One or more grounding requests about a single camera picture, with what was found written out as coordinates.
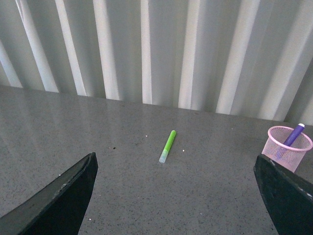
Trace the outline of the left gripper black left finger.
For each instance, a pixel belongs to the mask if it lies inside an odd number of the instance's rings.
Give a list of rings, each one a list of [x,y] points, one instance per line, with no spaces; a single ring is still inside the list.
[[[76,235],[88,208],[98,163],[90,153],[2,216],[2,235]]]

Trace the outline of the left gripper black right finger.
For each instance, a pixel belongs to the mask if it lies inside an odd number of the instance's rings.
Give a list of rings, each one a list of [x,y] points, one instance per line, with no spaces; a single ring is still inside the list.
[[[313,185],[266,155],[257,156],[254,175],[280,235],[313,233]]]

